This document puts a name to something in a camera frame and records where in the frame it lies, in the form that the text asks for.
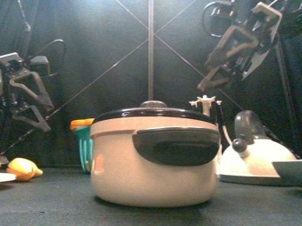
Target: black curtain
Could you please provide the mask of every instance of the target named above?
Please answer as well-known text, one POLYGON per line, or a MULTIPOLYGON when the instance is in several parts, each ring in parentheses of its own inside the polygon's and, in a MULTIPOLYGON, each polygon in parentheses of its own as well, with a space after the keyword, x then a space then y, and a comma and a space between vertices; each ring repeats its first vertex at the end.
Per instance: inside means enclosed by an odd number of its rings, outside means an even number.
MULTIPOLYGON (((191 109, 188 101, 203 95, 196 90, 201 75, 192 66, 205 75, 204 62, 217 43, 201 28, 201 12, 209 2, 154 0, 154 32, 164 42, 154 38, 153 92, 154 99, 168 107, 191 109)), ((248 12, 255 2, 247 1, 241 12, 248 12)), ((25 33, 17 1, 1 1, 0 54, 22 52, 28 46, 23 52, 33 55, 54 39, 64 40, 66 52, 62 68, 60 44, 42 52, 50 71, 60 70, 57 76, 44 79, 56 109, 48 120, 52 131, 36 130, 9 149, 6 156, 29 158, 41 166, 74 166, 80 161, 70 121, 137 107, 148 98, 148 2, 25 0, 21 4, 32 25, 30 34, 25 33)), ((236 113, 251 109, 281 141, 293 146, 275 51, 243 81, 239 79, 204 94, 223 101, 231 137, 236 113)), ((30 129, 18 121, 13 121, 11 128, 7 146, 30 129)))

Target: teal container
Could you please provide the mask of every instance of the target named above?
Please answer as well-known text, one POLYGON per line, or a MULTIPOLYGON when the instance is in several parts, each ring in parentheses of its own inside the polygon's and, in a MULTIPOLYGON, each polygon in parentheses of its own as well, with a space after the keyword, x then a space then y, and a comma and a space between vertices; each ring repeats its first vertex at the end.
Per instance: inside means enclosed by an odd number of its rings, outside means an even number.
POLYGON ((80 126, 73 130, 78 142, 80 162, 85 173, 90 172, 93 141, 89 138, 89 126, 80 126))

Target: rice cooker handle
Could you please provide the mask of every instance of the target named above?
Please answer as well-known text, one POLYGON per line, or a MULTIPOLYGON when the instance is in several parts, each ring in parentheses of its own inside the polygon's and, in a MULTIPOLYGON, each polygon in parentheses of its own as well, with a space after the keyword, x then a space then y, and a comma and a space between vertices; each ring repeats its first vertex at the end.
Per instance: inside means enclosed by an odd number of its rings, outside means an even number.
POLYGON ((136 131, 136 152, 150 162, 196 166, 212 161, 219 149, 219 133, 199 127, 160 127, 136 131))

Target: black handle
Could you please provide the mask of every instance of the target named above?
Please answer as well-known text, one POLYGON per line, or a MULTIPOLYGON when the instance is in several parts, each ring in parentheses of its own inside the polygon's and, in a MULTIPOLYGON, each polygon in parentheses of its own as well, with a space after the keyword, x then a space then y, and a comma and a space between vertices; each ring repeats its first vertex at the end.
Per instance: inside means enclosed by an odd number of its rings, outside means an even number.
POLYGON ((136 152, 150 162, 196 166, 209 162, 219 149, 219 132, 200 127, 160 127, 132 136, 136 152))
POLYGON ((235 134, 237 139, 243 139, 248 145, 253 144, 253 138, 268 139, 264 127, 257 115, 251 110, 244 110, 235 117, 235 134))

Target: dark tabletop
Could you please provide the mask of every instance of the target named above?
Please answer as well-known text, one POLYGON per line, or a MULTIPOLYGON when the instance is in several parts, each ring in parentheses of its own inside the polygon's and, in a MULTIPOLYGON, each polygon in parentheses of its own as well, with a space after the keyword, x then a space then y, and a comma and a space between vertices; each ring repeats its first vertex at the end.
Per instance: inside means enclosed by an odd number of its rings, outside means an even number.
POLYGON ((29 182, 0 183, 0 225, 302 225, 302 188, 217 182, 200 205, 125 207, 100 200, 80 169, 42 169, 29 182))

